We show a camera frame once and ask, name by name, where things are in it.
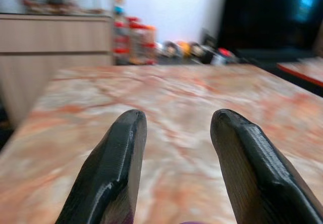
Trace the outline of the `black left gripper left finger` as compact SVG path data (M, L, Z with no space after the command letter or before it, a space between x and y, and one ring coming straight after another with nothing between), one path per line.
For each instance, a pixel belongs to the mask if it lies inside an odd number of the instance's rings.
M85 160L57 223L133 223L147 137L145 113L121 114Z

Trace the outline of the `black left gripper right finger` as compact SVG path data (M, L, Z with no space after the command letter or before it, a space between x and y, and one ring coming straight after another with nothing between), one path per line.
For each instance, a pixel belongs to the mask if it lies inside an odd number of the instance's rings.
M322 204L258 125L219 109L210 136L237 223L322 223Z

